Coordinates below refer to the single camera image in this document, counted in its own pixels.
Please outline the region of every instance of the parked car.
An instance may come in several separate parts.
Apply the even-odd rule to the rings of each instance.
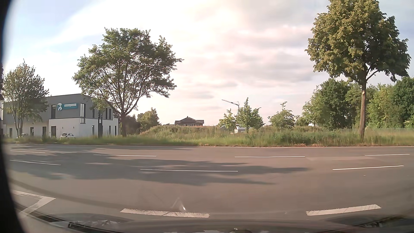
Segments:
[[[27,133],[22,133],[21,135],[20,135],[20,137],[26,137],[26,136],[29,136]]]
[[[71,133],[62,133],[59,139],[62,139],[62,138],[75,138],[75,136],[73,136],[73,134]]]

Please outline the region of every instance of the sign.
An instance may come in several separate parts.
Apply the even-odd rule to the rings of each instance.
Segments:
[[[58,103],[56,105],[58,111],[62,111],[63,109],[75,109],[77,108],[77,104],[62,104],[62,103]]]
[[[77,108],[77,104],[64,104],[63,109],[73,109]]]
[[[62,103],[58,103],[58,104],[57,104],[57,107],[58,107],[58,111],[61,111],[61,110],[62,110],[62,108],[63,108]]]

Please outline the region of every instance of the car hood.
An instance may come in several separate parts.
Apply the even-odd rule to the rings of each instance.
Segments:
[[[38,219],[60,228],[94,233],[379,233],[414,232],[414,218],[406,216],[351,215],[321,221],[252,221],[245,219],[190,219],[133,221],[101,214],[41,215]]]

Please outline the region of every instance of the road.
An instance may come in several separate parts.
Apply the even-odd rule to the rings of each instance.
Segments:
[[[15,200],[34,205],[27,213],[318,220],[414,206],[414,147],[3,150]]]

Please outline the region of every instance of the grass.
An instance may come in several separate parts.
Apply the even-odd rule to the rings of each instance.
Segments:
[[[135,146],[414,146],[413,129],[367,129],[365,138],[359,138],[358,130],[313,132],[310,126],[280,130],[265,126],[251,129],[249,134],[231,134],[214,126],[156,126],[140,135],[103,138],[56,138],[23,137],[6,138],[6,143],[47,143],[75,145],[135,145]]]

